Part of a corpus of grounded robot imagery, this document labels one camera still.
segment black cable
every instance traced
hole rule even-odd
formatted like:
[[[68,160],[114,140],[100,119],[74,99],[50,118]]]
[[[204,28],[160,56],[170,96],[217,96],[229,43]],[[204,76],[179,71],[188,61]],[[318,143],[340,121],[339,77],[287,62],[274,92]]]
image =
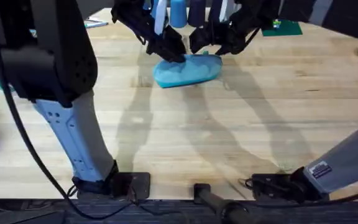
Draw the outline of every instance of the black cable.
[[[167,210],[167,211],[164,211],[164,212],[155,212],[155,211],[152,211],[148,208],[145,208],[143,206],[141,206],[141,203],[138,201],[137,199],[137,195],[136,195],[136,192],[133,188],[133,186],[130,186],[129,189],[131,190],[131,193],[132,193],[132,196],[133,196],[133,200],[131,200],[129,198],[129,200],[132,202],[132,204],[134,204],[136,207],[142,209],[143,211],[153,215],[153,216],[163,216],[163,215],[171,215],[171,214],[181,214],[183,216],[183,218],[185,218],[185,223],[186,224],[190,224],[190,220],[188,218],[188,215],[181,211],[181,210]]]
[[[49,170],[46,168],[45,164],[42,162],[41,158],[38,156],[37,151],[35,151],[34,146],[32,145],[30,138],[27,134],[27,131],[25,130],[25,127],[23,125],[23,122],[20,118],[19,112],[17,111],[15,102],[12,97],[12,93],[8,87],[8,81],[6,78],[6,74],[4,73],[4,67],[2,63],[2,56],[1,56],[1,49],[0,49],[0,85],[2,87],[2,90],[5,95],[6,102],[9,106],[9,109],[12,113],[12,117],[16,123],[16,126],[20,132],[20,135],[22,136],[22,139],[27,146],[31,156],[33,157],[34,161],[37,163],[37,165],[40,167],[41,171],[47,176],[48,180],[53,184],[53,186],[59,191],[59,193],[62,195],[62,197],[68,202],[70,207],[74,209],[74,211],[79,214],[83,218],[87,218],[90,220],[104,220],[106,218],[109,218],[123,209],[129,207],[132,205],[131,203],[128,203],[127,205],[121,207],[119,210],[102,217],[93,217],[91,215],[87,215],[83,213],[80,209],[77,208],[77,206],[70,200],[69,196],[66,194],[66,192],[63,190],[63,188],[59,185],[59,183],[56,181],[56,179],[53,177],[53,175],[49,172]]]
[[[248,180],[252,180],[252,179],[247,179],[245,180],[244,184],[240,182],[241,185],[245,186],[248,189],[252,190],[252,187],[249,188],[250,186],[248,186],[246,184],[246,182]],[[254,206],[254,207],[260,207],[260,208],[306,208],[306,207],[318,207],[318,206],[328,206],[328,205],[338,205],[340,203],[346,203],[346,202],[351,202],[354,200],[358,200],[358,194],[354,194],[348,197],[344,197],[344,198],[339,198],[339,199],[335,199],[335,200],[330,200],[330,201],[321,201],[321,202],[313,202],[313,203],[303,203],[303,204],[293,204],[293,205],[264,205],[264,204],[259,204],[259,203],[255,203],[255,202],[250,202],[250,201],[246,201],[246,204],[250,205],[250,206]]]

